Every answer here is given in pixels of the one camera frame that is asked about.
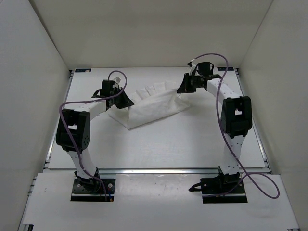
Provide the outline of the white pleated skirt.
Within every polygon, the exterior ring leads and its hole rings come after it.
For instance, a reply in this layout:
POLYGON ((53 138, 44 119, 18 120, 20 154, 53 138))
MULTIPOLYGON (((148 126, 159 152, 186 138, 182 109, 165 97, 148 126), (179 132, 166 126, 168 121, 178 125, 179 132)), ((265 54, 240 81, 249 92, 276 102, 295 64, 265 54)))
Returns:
POLYGON ((134 105, 124 109, 112 107, 108 115, 127 129, 172 116, 190 107, 186 97, 177 93, 180 84, 164 81, 136 90, 129 98, 134 105))

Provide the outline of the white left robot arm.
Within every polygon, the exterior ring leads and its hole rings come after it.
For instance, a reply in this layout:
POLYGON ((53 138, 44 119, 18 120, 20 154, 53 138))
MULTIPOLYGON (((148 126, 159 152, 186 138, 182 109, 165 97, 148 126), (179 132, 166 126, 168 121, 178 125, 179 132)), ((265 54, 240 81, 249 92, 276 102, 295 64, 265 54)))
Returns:
POLYGON ((56 132, 56 143, 71 157, 75 168, 75 176, 79 183, 94 193, 106 191, 100 179, 98 168, 89 154, 90 122, 96 116, 106 112, 113 105, 119 109, 130 107, 134 102, 125 94, 124 89, 114 90, 94 100, 65 102, 59 107, 59 124, 56 132))

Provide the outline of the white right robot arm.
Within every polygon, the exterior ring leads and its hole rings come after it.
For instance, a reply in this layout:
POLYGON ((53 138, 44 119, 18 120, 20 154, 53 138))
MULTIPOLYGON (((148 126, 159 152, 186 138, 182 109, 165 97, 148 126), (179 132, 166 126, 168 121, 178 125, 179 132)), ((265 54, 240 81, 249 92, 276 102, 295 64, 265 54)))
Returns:
POLYGON ((218 191, 228 192, 240 180, 239 158, 245 137, 252 128, 252 106, 248 96, 241 96, 221 80, 220 75, 192 76, 184 74, 177 93, 194 93, 204 88, 216 98, 218 125, 225 141, 224 159, 218 167, 218 176, 212 185, 218 191))

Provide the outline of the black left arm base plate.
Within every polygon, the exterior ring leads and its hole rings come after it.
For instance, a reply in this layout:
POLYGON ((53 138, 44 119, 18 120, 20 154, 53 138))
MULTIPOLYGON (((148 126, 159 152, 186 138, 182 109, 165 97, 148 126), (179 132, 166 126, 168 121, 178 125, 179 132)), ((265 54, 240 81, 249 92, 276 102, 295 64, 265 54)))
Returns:
POLYGON ((115 197, 116 179, 101 179, 106 191, 98 182, 95 186, 82 183, 78 178, 74 179, 71 198, 72 202, 113 202, 115 197))

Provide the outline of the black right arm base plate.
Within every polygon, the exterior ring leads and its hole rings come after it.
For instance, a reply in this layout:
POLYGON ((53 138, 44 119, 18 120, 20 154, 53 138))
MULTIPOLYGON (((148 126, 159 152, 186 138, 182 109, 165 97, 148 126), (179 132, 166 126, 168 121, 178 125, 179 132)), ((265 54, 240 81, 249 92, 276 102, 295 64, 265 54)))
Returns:
POLYGON ((218 177, 201 178, 189 191, 201 192, 203 204, 244 204, 247 203, 245 187, 242 181, 222 184, 218 177))

